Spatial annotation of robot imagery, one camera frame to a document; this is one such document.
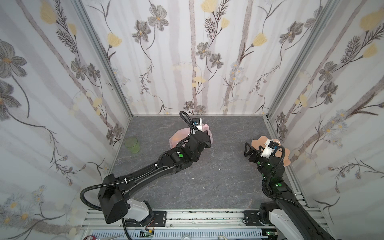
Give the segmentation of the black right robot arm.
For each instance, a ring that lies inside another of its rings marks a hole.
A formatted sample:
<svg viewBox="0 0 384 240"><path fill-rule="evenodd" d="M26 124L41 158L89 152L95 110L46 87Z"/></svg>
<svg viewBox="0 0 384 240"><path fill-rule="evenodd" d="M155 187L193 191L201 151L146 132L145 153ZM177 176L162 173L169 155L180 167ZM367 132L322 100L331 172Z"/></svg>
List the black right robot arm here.
<svg viewBox="0 0 384 240"><path fill-rule="evenodd" d="M245 143L244 156L257 164L262 175L263 194L271 199L261 204L259 221L275 226L288 240L332 240L333 237L299 203L294 191L283 180L286 149L267 140L264 146Z"/></svg>

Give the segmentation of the pink plastic bag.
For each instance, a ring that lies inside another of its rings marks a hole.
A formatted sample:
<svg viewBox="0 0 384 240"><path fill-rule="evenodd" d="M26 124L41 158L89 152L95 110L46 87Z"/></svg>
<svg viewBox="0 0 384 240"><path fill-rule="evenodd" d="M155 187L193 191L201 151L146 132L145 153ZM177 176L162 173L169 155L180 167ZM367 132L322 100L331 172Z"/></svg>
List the pink plastic bag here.
<svg viewBox="0 0 384 240"><path fill-rule="evenodd" d="M202 130L203 130L203 132L208 131L208 135L210 136L211 143L213 143L213 141L214 141L213 135L212 135L212 132L209 128L209 125L203 124ZM170 148L173 149L181 140L188 137L189 133L190 133L189 128L184 128L184 129L178 130L169 140Z"/></svg>

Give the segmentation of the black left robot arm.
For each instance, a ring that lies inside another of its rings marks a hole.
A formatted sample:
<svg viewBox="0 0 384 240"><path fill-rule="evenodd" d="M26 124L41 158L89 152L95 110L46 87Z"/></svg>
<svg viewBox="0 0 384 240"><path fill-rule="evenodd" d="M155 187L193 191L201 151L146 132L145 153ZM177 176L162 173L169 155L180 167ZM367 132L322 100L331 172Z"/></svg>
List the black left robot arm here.
<svg viewBox="0 0 384 240"><path fill-rule="evenodd" d="M120 177L110 174L102 184L83 189L80 192L81 201L87 207L102 212L107 224L123 218L148 223L153 213L149 203L135 201L133 196L151 182L191 167L200 159L203 150L212 145L212 138L204 129L201 118L191 118L184 111L180 112L180 117L188 125L188 134L175 147L161 153L154 163L136 172Z"/></svg>

